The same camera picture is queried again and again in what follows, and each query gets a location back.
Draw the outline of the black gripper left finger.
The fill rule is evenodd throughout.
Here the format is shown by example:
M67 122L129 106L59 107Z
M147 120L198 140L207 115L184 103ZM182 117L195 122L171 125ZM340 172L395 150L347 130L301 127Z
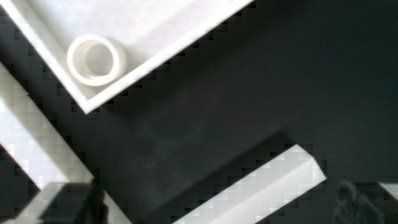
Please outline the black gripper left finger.
M10 224L109 224L107 216L100 185L51 183Z

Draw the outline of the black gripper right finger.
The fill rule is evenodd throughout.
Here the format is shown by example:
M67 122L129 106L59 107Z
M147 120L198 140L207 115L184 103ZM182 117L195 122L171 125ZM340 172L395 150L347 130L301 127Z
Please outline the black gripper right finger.
M335 224L398 224L398 183L344 182Z

